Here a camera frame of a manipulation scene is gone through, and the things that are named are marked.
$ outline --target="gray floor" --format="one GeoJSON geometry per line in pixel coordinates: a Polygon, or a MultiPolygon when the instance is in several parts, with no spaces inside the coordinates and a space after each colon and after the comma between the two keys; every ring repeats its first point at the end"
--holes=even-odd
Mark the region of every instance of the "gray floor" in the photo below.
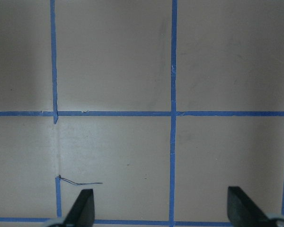
{"type": "MultiPolygon", "coordinates": [[[[170,0],[55,12],[59,111],[170,111],[170,0]]],[[[284,1],[178,0],[177,26],[178,111],[284,111],[284,1]]],[[[49,1],[0,0],[0,111],[52,106],[49,1]]],[[[168,116],[0,117],[0,217],[56,217],[61,174],[103,182],[96,219],[167,221],[169,139],[168,116]]],[[[177,117],[175,221],[228,221],[228,185],[280,213],[283,180],[284,117],[177,117]]]]}

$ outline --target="blue grid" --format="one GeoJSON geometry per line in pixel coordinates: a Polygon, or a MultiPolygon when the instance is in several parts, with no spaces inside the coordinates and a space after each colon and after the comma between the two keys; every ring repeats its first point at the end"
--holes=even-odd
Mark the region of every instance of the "blue grid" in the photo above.
{"type": "MultiPolygon", "coordinates": [[[[115,225],[154,225],[154,226],[231,226],[229,222],[197,222],[197,221],[175,221],[175,160],[176,160],[176,119],[177,116],[281,116],[284,111],[185,111],[179,112],[176,108],[176,75],[177,75],[177,11],[178,0],[172,0],[172,34],[171,34],[171,110],[170,111],[58,111],[57,106],[57,67],[56,67],[56,26],[55,26],[55,0],[50,0],[51,17],[51,49],[52,49],[52,80],[53,80],[53,111],[5,111],[0,116],[44,116],[53,117],[54,124],[58,116],[170,116],[170,187],[169,187],[169,220],[147,221],[147,220],[100,220],[95,224],[115,225]]],[[[60,179],[56,177],[56,208],[57,216],[62,216],[60,179]]],[[[282,210],[284,215],[284,186],[282,196],[282,210]]],[[[49,218],[0,218],[0,222],[45,222],[49,218]]]]}

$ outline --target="horizontal blue tape strip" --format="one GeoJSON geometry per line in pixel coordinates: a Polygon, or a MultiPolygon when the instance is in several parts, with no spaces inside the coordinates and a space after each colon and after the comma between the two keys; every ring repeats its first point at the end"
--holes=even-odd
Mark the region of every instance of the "horizontal blue tape strip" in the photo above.
{"type": "Polygon", "coordinates": [[[170,116],[169,111],[58,111],[59,116],[170,116]]]}
{"type": "Polygon", "coordinates": [[[43,116],[52,117],[51,111],[0,111],[0,116],[43,116]]]}
{"type": "Polygon", "coordinates": [[[50,218],[0,218],[0,222],[45,222],[50,218]]]}
{"type": "Polygon", "coordinates": [[[147,226],[168,226],[168,221],[143,221],[143,220],[95,220],[95,224],[113,225],[147,225],[147,226]]]}
{"type": "Polygon", "coordinates": [[[177,116],[268,116],[284,117],[284,111],[177,111],[177,116]]]}
{"type": "Polygon", "coordinates": [[[175,226],[232,226],[230,222],[176,221],[175,226]]]}

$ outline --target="black object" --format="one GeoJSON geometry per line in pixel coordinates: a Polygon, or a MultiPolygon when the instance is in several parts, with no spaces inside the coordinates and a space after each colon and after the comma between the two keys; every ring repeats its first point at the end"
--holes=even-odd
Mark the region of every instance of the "black object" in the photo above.
{"type": "Polygon", "coordinates": [[[92,189],[80,192],[63,224],[50,227],[92,227],[95,221],[94,193],[92,189]]]}
{"type": "Polygon", "coordinates": [[[284,227],[284,218],[269,218],[240,187],[228,187],[227,216],[234,227],[284,227]]]}

